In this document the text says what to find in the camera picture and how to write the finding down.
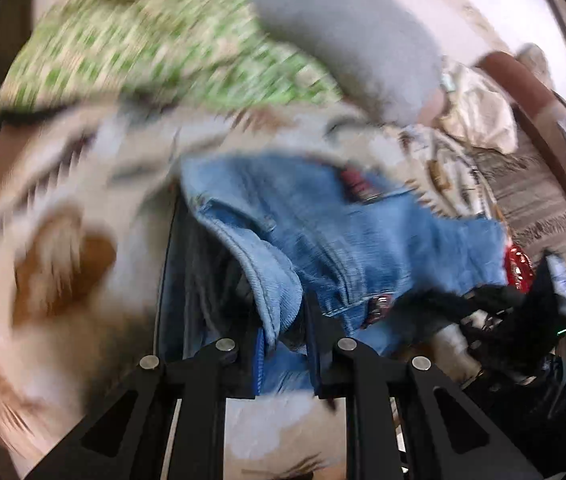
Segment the striped beige mattress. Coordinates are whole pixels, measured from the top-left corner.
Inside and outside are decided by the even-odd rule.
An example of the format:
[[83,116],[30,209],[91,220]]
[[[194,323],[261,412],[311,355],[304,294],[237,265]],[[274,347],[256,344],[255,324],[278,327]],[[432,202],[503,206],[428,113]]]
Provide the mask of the striped beige mattress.
[[550,250],[566,266],[566,196],[527,134],[518,131],[518,149],[512,154],[474,148],[472,156],[492,188],[514,243],[533,264]]

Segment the cream crumpled cloth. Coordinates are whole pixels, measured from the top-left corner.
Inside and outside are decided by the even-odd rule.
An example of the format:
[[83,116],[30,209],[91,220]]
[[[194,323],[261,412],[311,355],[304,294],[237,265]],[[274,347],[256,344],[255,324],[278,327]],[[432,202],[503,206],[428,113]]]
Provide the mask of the cream crumpled cloth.
[[446,105],[438,123],[448,136],[502,155],[518,149],[518,127],[511,105],[491,79],[473,67],[443,58],[440,85]]

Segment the grey quilted pillow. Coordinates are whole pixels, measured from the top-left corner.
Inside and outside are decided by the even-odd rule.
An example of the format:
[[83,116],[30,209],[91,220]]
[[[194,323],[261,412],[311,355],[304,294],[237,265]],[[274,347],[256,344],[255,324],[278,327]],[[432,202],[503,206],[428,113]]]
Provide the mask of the grey quilted pillow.
[[381,124],[431,125],[445,107],[443,55],[395,0],[253,0],[261,26],[329,71]]

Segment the green white patterned pillow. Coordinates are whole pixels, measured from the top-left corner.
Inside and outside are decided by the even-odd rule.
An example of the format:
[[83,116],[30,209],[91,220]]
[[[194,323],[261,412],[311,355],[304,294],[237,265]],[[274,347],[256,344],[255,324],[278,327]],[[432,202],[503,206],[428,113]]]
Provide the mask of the green white patterned pillow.
[[68,0],[14,59],[0,112],[136,96],[237,110],[333,103],[341,90],[320,62],[273,40],[251,0]]

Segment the brown wooden bed frame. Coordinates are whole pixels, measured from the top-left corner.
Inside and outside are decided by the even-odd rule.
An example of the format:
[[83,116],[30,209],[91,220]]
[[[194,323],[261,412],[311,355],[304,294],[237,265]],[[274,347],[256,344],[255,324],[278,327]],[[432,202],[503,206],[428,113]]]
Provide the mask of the brown wooden bed frame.
[[477,67],[507,93],[514,115],[550,168],[566,196],[566,141],[558,122],[566,106],[527,67],[510,54],[495,51]]

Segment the beige leaf pattern blanket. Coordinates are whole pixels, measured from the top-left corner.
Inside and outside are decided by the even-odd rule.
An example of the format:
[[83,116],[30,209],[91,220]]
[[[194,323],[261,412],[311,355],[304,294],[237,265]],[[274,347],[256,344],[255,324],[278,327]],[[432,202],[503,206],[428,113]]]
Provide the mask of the beige leaf pattern blanket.
[[181,162],[264,154],[372,172],[438,217],[504,227],[456,141],[345,104],[60,115],[0,184],[0,440],[20,476],[151,345]]

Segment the blue denim jeans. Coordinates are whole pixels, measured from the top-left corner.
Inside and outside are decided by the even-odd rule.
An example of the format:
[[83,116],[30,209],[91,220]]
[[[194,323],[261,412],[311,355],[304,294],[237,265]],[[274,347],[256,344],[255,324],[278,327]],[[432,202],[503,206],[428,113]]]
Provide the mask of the blue denim jeans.
[[502,285],[506,232],[448,219],[405,186],[316,159],[264,154],[181,162],[158,350],[187,359],[249,324],[262,331],[262,393],[311,386],[303,304],[390,354],[417,333],[409,292]]

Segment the red plastic object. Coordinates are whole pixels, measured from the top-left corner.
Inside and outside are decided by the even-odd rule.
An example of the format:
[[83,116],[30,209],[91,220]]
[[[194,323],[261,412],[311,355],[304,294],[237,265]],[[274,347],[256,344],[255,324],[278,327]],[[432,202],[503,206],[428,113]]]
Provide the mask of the red plastic object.
[[508,285],[527,294],[533,285],[535,271],[530,258],[514,243],[506,248],[504,270],[506,270]]

